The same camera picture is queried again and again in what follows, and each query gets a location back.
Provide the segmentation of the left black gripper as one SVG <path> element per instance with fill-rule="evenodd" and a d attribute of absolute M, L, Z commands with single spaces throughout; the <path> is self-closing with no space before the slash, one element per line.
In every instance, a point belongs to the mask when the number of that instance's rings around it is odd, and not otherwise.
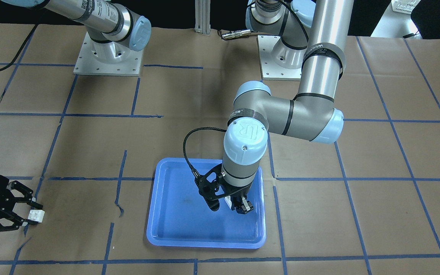
<path fill-rule="evenodd" d="M 206 174 L 195 171 L 195 184 L 211 211 L 218 211 L 220 199 L 231 196 L 233 210 L 238 214 L 248 214 L 254 209 L 247 195 L 253 180 L 245 186 L 232 186 L 225 181 L 226 172 L 221 171 L 221 164 L 216 165 Z"/>

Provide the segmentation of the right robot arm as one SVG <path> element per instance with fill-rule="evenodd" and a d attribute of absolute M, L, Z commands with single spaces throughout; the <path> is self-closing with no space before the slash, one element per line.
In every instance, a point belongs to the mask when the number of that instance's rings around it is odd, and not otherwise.
<path fill-rule="evenodd" d="M 85 42 L 96 55 L 84 62 L 99 75 L 105 75 L 105 68 L 117 68 L 127 62 L 131 64 L 131 76 L 138 74 L 152 32 L 146 17 L 106 0 L 8 0 L 7 3 L 29 10 L 47 9 L 82 23 L 87 28 Z M 36 202 L 32 189 L 0 175 L 0 232 L 36 225 L 43 217 L 43 206 Z"/>

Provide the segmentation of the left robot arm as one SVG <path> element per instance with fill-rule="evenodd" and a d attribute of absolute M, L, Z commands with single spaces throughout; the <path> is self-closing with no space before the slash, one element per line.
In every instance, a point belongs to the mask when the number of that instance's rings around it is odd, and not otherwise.
<path fill-rule="evenodd" d="M 347 59 L 344 54 L 353 10 L 352 0 L 250 0 L 246 26 L 278 34 L 283 49 L 279 64 L 300 68 L 298 92 L 292 100 L 272 96 L 260 81 L 242 84 L 233 101 L 222 163 L 201 175 L 189 164 L 194 182 L 212 211 L 229 197 L 231 209 L 254 209 L 247 194 L 267 149 L 268 133 L 311 142 L 334 143 L 343 128 L 343 113 L 335 108 L 335 93 Z"/>

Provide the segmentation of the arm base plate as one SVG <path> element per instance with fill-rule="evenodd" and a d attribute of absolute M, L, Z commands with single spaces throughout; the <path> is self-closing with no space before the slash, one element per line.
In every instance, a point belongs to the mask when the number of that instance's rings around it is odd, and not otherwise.
<path fill-rule="evenodd" d="M 262 80 L 297 81 L 303 76 L 302 61 L 307 48 L 287 47 L 280 36 L 259 35 Z"/>
<path fill-rule="evenodd" d="M 87 76 L 140 75 L 143 51 L 135 52 L 116 42 L 98 43 L 84 37 L 73 73 Z"/>

